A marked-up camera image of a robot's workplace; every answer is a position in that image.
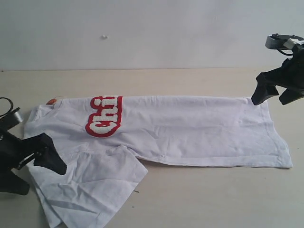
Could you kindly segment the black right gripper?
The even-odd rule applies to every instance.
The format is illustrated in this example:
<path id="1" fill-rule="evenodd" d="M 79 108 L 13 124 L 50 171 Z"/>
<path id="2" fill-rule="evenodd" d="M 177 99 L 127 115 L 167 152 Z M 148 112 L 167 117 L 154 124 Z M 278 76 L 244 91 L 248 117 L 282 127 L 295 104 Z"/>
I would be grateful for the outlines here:
<path id="1" fill-rule="evenodd" d="M 287 58 L 280 68 L 261 72 L 256 77 L 257 86 L 251 97 L 254 105 L 279 95 L 276 86 L 285 88 L 279 97 L 282 105 L 304 97 L 304 47 L 294 46 L 290 54 L 279 49 L 277 51 L 291 58 Z"/>

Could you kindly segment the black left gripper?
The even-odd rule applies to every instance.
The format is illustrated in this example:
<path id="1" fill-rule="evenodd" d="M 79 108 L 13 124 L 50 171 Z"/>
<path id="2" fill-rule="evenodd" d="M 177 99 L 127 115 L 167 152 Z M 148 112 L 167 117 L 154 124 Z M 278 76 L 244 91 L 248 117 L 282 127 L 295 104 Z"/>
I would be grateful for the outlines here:
<path id="1" fill-rule="evenodd" d="M 30 161 L 33 165 L 65 175 L 67 165 L 61 159 L 53 140 L 45 133 L 24 140 L 0 130 L 0 191 L 27 195 L 30 185 L 12 169 L 20 170 Z"/>

